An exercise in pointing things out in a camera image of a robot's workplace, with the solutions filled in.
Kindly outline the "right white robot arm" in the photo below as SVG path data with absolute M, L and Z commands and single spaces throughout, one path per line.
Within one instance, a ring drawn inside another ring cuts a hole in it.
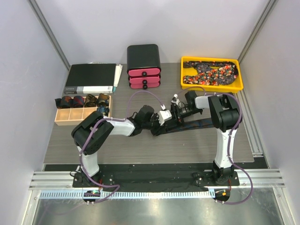
M 214 127 L 217 131 L 217 152 L 210 179 L 217 185 L 225 185 L 234 174 L 233 144 L 237 128 L 242 120 L 239 102 L 231 93 L 198 96 L 195 91 L 185 94 L 187 103 L 180 107 L 178 95 L 171 100 L 174 125 L 172 132 Z M 210 118 L 185 122 L 184 119 L 209 109 Z

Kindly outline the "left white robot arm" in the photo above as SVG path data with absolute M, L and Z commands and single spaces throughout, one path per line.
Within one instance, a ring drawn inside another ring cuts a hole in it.
M 83 181 L 89 187 L 95 187 L 99 181 L 97 151 L 111 135 L 136 136 L 143 130 L 159 128 L 161 114 L 144 105 L 131 117 L 117 119 L 103 116 L 94 111 L 71 132 L 71 136 L 79 151 L 80 167 Z

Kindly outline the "blue brown striped tie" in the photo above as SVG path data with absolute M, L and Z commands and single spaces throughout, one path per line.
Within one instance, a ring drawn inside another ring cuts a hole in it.
M 175 122 L 174 120 L 168 120 L 162 126 L 158 123 L 153 123 L 153 127 L 150 129 L 153 136 L 159 136 L 164 134 L 194 130 L 194 129 L 204 129 L 213 128 L 213 123 L 211 118 L 193 120 L 188 122 Z

